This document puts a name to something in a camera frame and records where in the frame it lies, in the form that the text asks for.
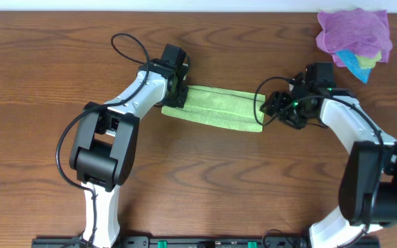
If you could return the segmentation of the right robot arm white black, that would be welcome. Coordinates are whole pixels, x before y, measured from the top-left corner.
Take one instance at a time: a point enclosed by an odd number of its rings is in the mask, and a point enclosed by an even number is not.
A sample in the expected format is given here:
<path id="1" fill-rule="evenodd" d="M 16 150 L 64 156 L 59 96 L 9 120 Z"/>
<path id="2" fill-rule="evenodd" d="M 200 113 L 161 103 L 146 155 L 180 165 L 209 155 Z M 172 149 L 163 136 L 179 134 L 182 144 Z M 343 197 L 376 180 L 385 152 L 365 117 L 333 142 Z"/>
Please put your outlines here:
<path id="1" fill-rule="evenodd" d="M 274 92 L 263 104 L 254 103 L 253 113 L 297 130 L 316 119 L 349 154 L 337 207 L 309 227 L 299 247 L 353 247 L 371 232 L 396 225 L 397 139 L 365 113 L 353 92 L 333 81 L 299 74 L 285 82 L 289 93 Z"/>

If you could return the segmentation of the green microfiber cloth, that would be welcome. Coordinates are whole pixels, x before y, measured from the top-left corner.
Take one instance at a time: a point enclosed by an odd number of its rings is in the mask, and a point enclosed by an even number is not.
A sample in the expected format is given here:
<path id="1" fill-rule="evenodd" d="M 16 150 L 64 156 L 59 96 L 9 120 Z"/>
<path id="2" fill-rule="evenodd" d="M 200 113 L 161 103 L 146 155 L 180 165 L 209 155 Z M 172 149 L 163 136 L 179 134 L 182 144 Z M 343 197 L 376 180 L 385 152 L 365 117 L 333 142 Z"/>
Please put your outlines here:
<path id="1" fill-rule="evenodd" d="M 191 85 L 183 108 L 163 106 L 161 113 L 204 125 L 242 132 L 262 132 L 265 96 L 217 87 Z"/>

